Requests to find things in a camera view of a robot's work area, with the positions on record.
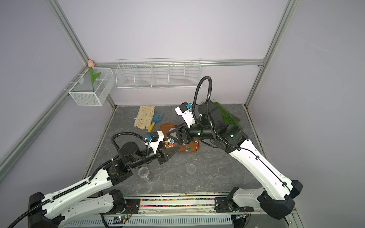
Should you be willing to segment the pile of spilled lollipops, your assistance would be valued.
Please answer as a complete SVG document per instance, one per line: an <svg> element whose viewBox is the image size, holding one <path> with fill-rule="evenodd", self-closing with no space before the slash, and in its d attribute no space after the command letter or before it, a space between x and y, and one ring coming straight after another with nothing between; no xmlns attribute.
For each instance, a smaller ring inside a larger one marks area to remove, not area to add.
<svg viewBox="0 0 365 228"><path fill-rule="evenodd" d="M180 147L180 152L191 152L191 153L195 153L197 151L199 151L200 149L200 140L199 139L195 139L193 140L191 143L189 144L183 144L183 145L179 145Z"/></svg>

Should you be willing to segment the blue yellow garden rake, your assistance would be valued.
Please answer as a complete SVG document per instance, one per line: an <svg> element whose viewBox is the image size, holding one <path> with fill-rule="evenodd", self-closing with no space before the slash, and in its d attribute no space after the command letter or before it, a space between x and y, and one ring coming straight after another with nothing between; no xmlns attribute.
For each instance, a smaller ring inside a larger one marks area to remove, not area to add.
<svg viewBox="0 0 365 228"><path fill-rule="evenodd" d="M164 113L156 113L154 115L154 117L152 118L152 124L150 125L149 129L147 130L147 132L150 134L152 132L152 130L154 129L155 125L157 122L161 121L164 117Z"/></svg>

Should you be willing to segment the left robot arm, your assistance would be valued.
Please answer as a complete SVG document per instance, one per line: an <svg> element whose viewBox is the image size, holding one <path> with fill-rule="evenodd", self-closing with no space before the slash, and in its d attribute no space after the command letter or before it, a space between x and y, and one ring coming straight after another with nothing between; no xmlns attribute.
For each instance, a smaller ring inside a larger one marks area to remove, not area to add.
<svg viewBox="0 0 365 228"><path fill-rule="evenodd" d="M179 150L180 140L175 133L164 135L152 132L143 137L133 132L117 133L111 138L117 155L101 164L90 176L62 190L42 194L37 192L29 198L29 208L16 218L9 227L14 228L28 219L30 228L61 228L78 218L93 214L133 213L120 190L93 198L133 175L138 168L155 159L163 164Z"/></svg>

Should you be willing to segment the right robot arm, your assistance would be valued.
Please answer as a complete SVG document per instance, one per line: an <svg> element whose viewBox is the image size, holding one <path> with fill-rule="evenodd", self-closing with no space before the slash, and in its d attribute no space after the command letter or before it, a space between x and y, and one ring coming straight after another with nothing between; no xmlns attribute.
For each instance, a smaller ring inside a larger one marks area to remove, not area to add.
<svg viewBox="0 0 365 228"><path fill-rule="evenodd" d="M240 127L225 122L219 107L211 101L212 88L211 77L199 81L193 103L185 102L176 108L185 122L168 132L168 138L179 145L208 139L212 147L239 161L259 181L259 189L234 188L230 192L226 200L231 211L252 207L261 208L274 219L286 217L295 207L294 199L300 195L302 183L280 173Z"/></svg>

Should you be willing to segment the brown wooden tray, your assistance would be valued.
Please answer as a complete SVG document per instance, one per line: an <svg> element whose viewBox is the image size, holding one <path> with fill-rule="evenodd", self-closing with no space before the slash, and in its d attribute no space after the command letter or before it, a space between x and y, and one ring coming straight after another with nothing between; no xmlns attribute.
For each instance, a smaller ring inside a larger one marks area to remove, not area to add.
<svg viewBox="0 0 365 228"><path fill-rule="evenodd" d="M162 124L159 128L159 131L162 131L164 134L164 137L167 138L167 133L171 130L174 130L177 127L175 124ZM180 152L197 152L200 149L200 140L194 139L189 144L183 143L183 144L177 144L173 139L168 139L164 143L164 148L170 148L170 147L177 147L179 146Z"/></svg>

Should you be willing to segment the clear candy jar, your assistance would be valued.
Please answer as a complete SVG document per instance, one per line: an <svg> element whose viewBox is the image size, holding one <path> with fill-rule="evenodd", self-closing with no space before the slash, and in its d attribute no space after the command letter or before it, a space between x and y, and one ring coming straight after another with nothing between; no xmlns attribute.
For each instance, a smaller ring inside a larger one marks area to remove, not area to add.
<svg viewBox="0 0 365 228"><path fill-rule="evenodd" d="M175 141L173 139L168 139L163 144L164 149L176 148L176 147L177 147L177 144L175 143Z"/></svg>

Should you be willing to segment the pink artificial tulip flower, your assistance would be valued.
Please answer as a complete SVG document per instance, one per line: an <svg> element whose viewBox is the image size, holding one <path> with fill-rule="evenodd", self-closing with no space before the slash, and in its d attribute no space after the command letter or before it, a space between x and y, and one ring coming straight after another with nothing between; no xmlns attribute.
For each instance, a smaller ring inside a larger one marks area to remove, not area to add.
<svg viewBox="0 0 365 228"><path fill-rule="evenodd" d="M91 80L91 84L92 84L92 90L93 90L93 92L95 92L94 82L100 76L101 73L100 72L94 73L93 68L95 67L95 64L92 60L89 60L87 62L87 64L88 64L88 71L90 73L90 80Z"/></svg>

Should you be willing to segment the white mesh wall basket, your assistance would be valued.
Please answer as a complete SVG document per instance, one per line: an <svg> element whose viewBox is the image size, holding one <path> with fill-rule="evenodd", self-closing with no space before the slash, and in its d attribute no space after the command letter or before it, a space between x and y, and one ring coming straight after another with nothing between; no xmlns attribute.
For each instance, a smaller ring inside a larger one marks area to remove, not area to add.
<svg viewBox="0 0 365 228"><path fill-rule="evenodd" d="M111 68L89 67L68 93L78 106L102 106L115 83Z"/></svg>

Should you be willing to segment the clear plastic jar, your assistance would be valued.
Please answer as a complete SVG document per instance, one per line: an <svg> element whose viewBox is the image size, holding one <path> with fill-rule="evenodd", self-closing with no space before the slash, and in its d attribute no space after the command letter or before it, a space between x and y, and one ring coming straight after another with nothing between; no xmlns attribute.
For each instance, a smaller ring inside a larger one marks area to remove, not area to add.
<svg viewBox="0 0 365 228"><path fill-rule="evenodd" d="M150 183L153 178L152 173L149 171L147 167L141 167L138 170L138 176L148 183Z"/></svg>

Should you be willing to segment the cream work glove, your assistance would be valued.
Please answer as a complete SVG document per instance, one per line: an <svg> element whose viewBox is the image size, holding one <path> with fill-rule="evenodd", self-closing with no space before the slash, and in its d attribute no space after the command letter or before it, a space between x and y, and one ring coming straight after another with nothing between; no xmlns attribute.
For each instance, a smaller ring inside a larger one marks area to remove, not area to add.
<svg viewBox="0 0 365 228"><path fill-rule="evenodd" d="M149 129L152 123L152 119L155 114L155 106L143 105L140 106L137 117L135 118L134 127L141 130Z"/></svg>

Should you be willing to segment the green artificial grass mat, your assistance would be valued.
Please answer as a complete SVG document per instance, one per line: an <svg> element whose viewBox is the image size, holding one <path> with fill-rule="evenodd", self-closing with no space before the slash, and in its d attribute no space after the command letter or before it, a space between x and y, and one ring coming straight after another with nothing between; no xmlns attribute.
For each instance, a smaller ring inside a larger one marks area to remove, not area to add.
<svg viewBox="0 0 365 228"><path fill-rule="evenodd" d="M197 119L200 125L203 125L205 127L211 126L206 114L206 102L203 102L198 106L196 114L198 116ZM216 129L222 129L224 126L228 125L234 125L237 128L242 129L242 127L240 126L240 119L235 117L216 101L209 102L209 114L213 126Z"/></svg>

